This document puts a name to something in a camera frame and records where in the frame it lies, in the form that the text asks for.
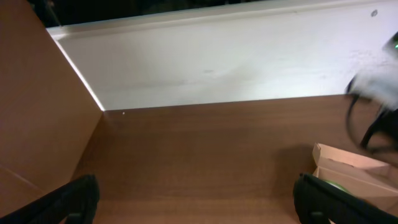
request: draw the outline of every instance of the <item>cardboard box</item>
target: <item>cardboard box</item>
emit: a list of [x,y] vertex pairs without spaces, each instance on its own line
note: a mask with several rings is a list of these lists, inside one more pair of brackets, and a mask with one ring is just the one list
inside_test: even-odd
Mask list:
[[398,216],[398,169],[375,159],[315,144],[314,176],[344,187],[350,194]]

